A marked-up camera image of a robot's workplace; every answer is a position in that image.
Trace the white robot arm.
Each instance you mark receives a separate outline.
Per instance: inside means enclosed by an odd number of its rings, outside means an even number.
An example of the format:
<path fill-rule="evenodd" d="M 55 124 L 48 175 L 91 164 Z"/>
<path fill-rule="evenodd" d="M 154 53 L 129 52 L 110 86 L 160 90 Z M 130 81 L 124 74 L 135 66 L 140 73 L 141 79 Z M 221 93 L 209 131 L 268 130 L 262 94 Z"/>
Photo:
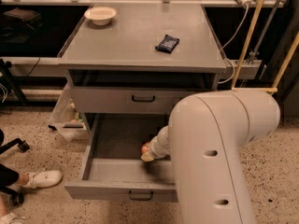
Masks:
<path fill-rule="evenodd" d="M 141 159 L 171 158 L 183 224 L 257 224 L 239 147 L 273 132 L 279 120 L 278 103 L 265 91 L 190 95 L 142 148 Z"/>

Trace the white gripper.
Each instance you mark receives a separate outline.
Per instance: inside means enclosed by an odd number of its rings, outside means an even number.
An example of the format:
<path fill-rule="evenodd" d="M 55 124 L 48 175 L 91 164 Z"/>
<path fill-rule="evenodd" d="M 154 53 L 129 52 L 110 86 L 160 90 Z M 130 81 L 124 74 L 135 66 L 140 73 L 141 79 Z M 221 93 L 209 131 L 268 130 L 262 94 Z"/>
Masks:
<path fill-rule="evenodd" d="M 162 159 L 169 154 L 170 154 L 170 145 L 168 139 L 168 127 L 165 126 L 149 142 L 149 153 L 144 153 L 141 156 L 141 160 L 144 162 L 150 162 L 153 161 L 153 158 Z"/>

